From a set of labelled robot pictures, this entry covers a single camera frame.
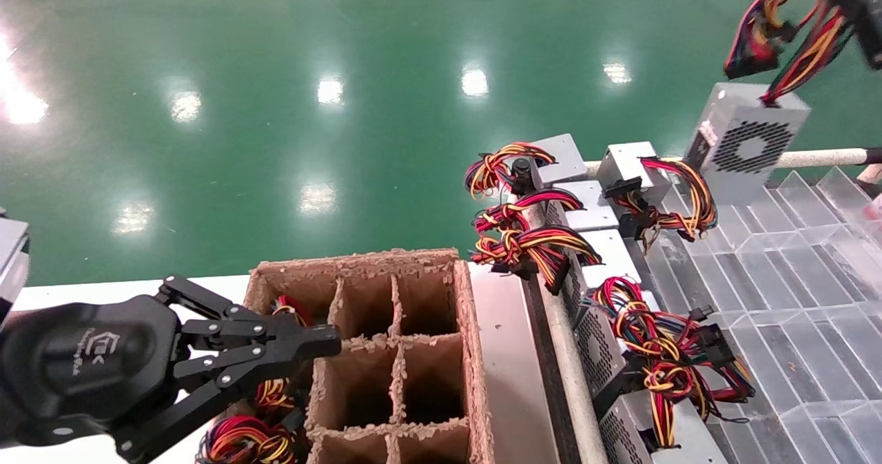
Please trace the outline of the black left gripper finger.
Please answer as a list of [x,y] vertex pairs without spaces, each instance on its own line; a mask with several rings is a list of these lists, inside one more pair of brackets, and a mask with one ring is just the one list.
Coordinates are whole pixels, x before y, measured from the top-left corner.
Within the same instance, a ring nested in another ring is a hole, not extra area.
[[181,327],[186,342],[201,350],[223,351],[264,345],[286,351],[341,351],[339,329],[332,325],[300,326],[292,314],[259,314],[182,276],[168,276],[155,299],[179,305],[201,319]]

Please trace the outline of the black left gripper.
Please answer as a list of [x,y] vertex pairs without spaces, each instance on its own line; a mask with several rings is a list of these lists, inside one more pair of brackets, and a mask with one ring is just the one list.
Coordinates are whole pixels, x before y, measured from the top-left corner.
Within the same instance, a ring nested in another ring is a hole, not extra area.
[[173,310],[146,295],[14,314],[2,328],[2,446],[58,445],[114,432],[124,461],[149,463],[259,383],[342,350],[340,344],[228,350],[217,357],[222,368],[214,379],[153,416],[176,398],[170,370],[180,326]]

